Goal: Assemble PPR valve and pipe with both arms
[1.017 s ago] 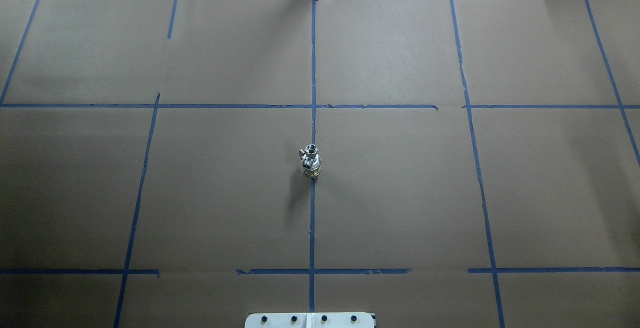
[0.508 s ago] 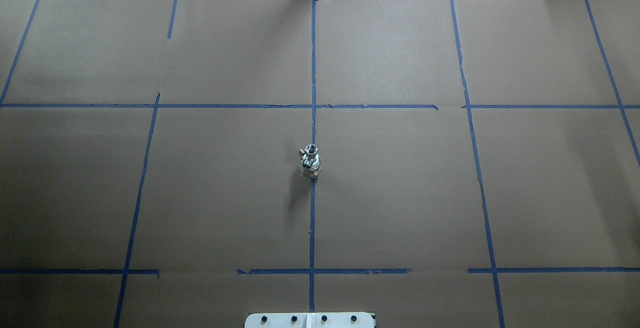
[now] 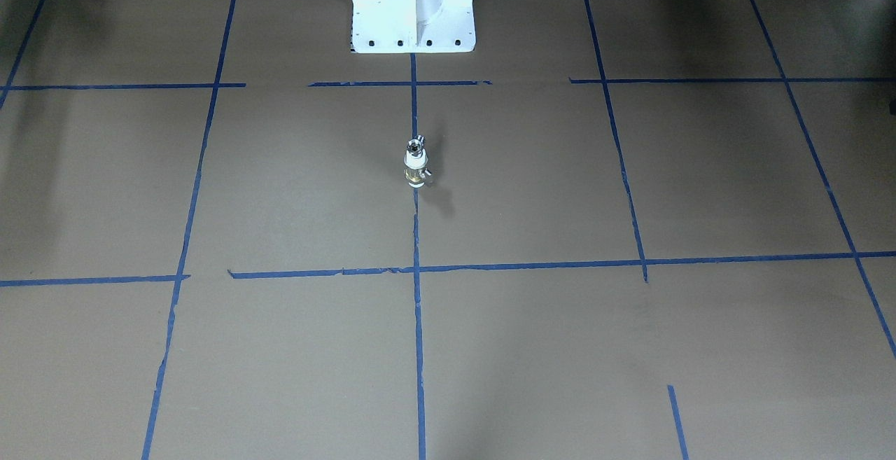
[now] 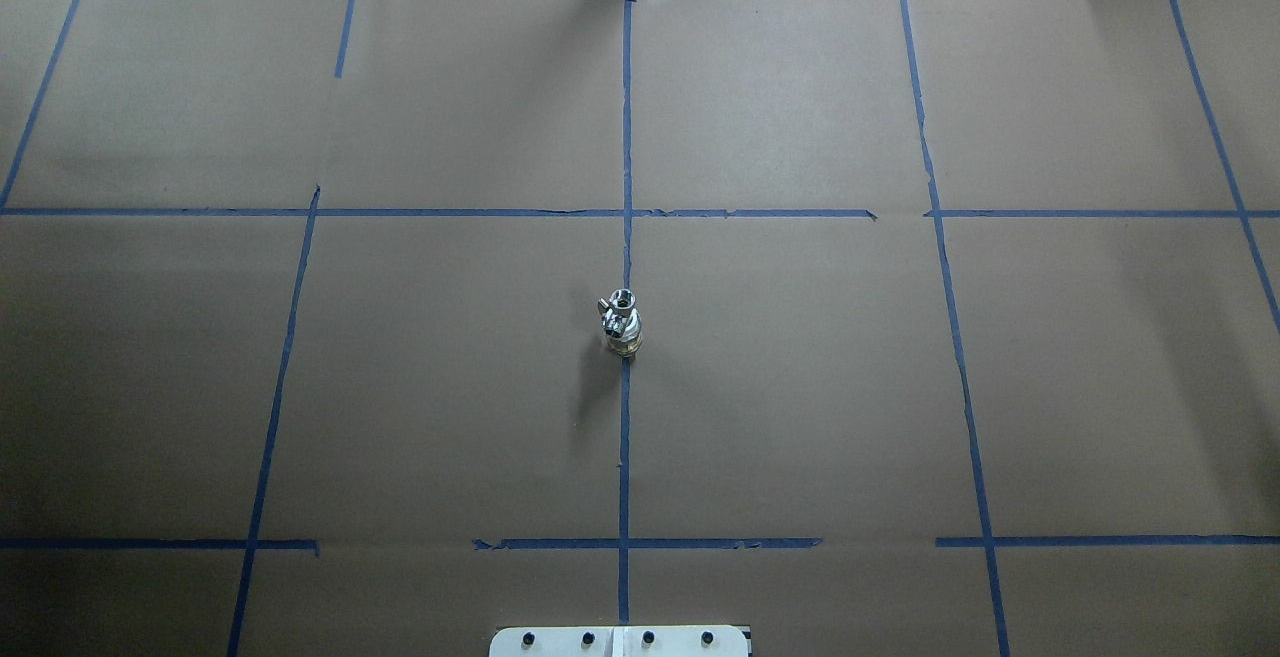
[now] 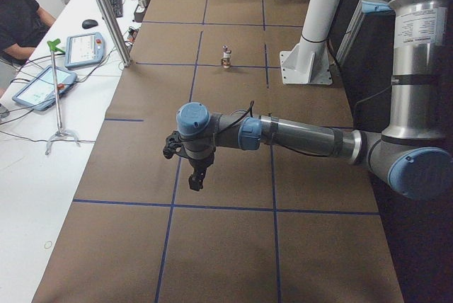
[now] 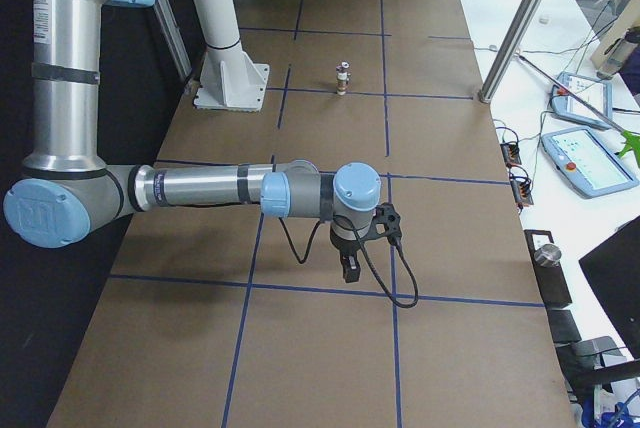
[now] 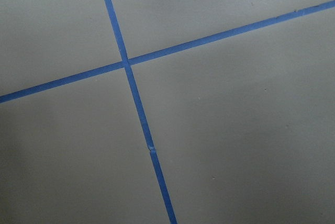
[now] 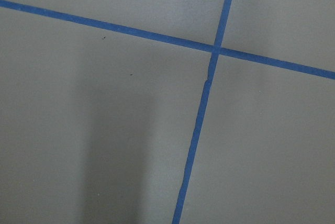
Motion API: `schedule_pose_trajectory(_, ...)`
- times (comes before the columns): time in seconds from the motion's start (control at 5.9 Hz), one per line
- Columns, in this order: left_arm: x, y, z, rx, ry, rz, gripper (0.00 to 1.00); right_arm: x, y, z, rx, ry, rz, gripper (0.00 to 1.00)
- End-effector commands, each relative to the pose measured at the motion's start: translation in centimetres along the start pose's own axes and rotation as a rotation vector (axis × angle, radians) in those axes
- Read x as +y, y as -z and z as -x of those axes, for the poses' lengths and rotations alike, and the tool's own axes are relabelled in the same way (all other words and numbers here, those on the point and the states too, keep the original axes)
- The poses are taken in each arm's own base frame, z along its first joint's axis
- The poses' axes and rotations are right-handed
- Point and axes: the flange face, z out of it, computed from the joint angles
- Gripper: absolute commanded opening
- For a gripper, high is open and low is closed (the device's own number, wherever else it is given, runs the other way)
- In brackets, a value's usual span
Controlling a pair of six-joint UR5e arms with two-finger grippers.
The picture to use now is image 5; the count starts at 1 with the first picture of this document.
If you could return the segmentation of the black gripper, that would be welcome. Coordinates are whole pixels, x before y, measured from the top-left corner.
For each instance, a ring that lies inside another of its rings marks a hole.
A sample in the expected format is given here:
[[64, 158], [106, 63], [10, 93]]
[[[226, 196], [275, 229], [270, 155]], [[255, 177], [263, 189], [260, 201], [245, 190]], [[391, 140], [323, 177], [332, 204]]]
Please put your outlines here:
[[189, 158], [189, 163], [193, 168], [193, 174], [188, 179], [189, 187], [191, 190], [200, 191], [203, 189], [203, 181], [207, 169], [214, 163], [214, 154], [210, 154], [203, 159]]

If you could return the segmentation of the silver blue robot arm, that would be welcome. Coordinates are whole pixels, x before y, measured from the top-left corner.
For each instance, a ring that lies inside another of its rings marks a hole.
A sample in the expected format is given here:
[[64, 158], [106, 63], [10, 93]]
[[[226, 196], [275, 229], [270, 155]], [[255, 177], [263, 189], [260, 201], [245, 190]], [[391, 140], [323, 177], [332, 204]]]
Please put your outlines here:
[[452, 187], [452, 155], [441, 147], [440, 85], [452, 52], [452, 0], [362, 0], [362, 11], [395, 13], [390, 121], [380, 133], [319, 127], [264, 115], [210, 113], [183, 105], [164, 156], [181, 156], [200, 190], [219, 147], [256, 150], [277, 145], [315, 157], [362, 164], [407, 198], [433, 198]]

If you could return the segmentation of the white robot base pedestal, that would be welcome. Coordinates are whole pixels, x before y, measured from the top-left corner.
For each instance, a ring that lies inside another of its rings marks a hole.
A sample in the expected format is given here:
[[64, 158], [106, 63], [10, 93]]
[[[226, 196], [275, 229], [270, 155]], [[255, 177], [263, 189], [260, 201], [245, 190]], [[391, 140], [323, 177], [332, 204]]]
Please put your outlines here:
[[300, 41], [290, 51], [280, 52], [285, 85], [331, 85], [327, 41], [340, 0], [310, 0]]

